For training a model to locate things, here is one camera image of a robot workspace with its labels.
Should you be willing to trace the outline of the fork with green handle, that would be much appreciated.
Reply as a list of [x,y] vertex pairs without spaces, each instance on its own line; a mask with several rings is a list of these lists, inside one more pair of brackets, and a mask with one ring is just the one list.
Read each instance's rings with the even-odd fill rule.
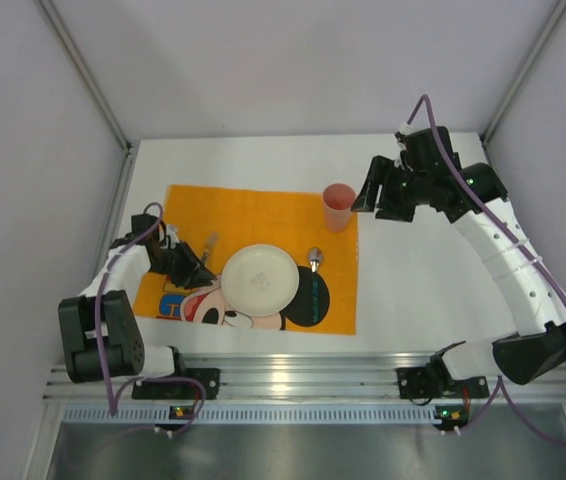
[[204,252],[201,256],[201,262],[203,265],[206,265],[211,253],[218,242],[219,234],[217,232],[212,232],[210,236],[207,238],[205,245],[204,245]]

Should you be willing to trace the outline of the pink plastic cup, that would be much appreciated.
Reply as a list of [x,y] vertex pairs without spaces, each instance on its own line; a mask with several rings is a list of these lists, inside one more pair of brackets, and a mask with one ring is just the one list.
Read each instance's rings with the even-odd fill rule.
[[334,183],[322,193],[323,212],[326,228],[334,233],[345,230],[352,215],[351,207],[356,192],[348,185]]

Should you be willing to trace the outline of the orange Mickey Mouse placemat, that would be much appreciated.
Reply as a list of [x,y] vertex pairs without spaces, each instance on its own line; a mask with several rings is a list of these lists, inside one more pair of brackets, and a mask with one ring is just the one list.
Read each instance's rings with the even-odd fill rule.
[[146,274],[134,302],[140,317],[242,329],[353,335],[358,224],[338,233],[317,194],[172,185],[164,220],[215,276],[176,287]]

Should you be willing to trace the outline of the cream round plate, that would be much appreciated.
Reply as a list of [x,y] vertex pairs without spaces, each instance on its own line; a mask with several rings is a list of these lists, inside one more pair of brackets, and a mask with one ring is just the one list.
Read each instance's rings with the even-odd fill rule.
[[279,313],[294,299],[300,275],[283,249],[254,244],[240,249],[226,262],[221,290],[227,303],[250,317]]

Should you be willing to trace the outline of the spoon with green handle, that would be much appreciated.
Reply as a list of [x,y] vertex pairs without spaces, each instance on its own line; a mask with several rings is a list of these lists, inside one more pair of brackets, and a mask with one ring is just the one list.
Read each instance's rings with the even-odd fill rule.
[[323,261],[323,253],[318,247],[312,247],[308,252],[308,262],[312,272],[312,308],[313,323],[319,323],[319,282],[318,271]]

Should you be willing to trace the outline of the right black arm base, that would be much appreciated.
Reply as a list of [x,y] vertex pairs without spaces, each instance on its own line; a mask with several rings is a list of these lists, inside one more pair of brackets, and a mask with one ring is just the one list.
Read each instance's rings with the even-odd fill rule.
[[420,406],[439,399],[487,399],[487,380],[474,376],[454,380],[444,365],[442,354],[433,354],[423,366],[400,367],[396,370],[399,396]]

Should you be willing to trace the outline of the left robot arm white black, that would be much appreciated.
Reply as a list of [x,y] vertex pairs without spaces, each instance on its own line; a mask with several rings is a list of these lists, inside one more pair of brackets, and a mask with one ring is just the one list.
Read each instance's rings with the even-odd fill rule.
[[174,349],[148,352],[133,304],[148,273],[166,276],[174,286],[194,289],[215,279],[191,247],[158,217],[143,213],[131,219],[131,231],[115,240],[104,266],[78,296],[64,299],[58,318],[67,374],[74,383],[109,376],[176,371]]

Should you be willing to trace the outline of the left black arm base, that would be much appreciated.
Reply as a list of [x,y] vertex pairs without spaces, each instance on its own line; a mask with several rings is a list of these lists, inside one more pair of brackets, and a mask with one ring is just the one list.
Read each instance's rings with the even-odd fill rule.
[[173,369],[157,380],[142,380],[132,389],[134,400],[214,400],[220,387],[218,368],[188,366],[183,355],[177,350],[173,352]]

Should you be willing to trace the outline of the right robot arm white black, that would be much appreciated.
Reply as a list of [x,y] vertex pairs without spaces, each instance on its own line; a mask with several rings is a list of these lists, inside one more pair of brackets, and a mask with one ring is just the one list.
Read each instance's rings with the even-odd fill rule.
[[398,157],[371,159],[353,211],[398,222],[412,221],[420,206],[444,214],[478,255],[514,323],[493,339],[439,350],[426,366],[431,378],[448,387],[501,375],[526,385],[566,363],[566,294],[541,274],[544,263],[494,169],[463,165],[445,127],[397,140]]

